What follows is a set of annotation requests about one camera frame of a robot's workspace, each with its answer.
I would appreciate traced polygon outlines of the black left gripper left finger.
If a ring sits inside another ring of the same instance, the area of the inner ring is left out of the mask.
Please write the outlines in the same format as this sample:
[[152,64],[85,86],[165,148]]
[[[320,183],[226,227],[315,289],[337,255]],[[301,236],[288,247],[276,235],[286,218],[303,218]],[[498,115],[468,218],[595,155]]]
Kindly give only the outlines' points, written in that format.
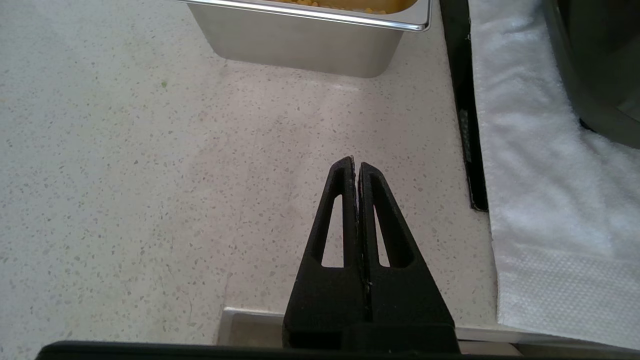
[[[367,292],[354,158],[329,169],[282,323],[282,344],[290,349],[339,350],[345,330],[364,322]],[[322,264],[333,206],[342,198],[342,256],[337,268]]]

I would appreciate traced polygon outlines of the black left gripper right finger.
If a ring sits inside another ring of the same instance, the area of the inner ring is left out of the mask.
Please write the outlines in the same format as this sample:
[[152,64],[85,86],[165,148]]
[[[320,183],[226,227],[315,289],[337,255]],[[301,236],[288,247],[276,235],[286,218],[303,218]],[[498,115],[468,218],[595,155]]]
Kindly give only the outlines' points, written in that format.
[[357,349],[458,351],[454,319],[384,174],[363,162],[358,189],[366,306]]

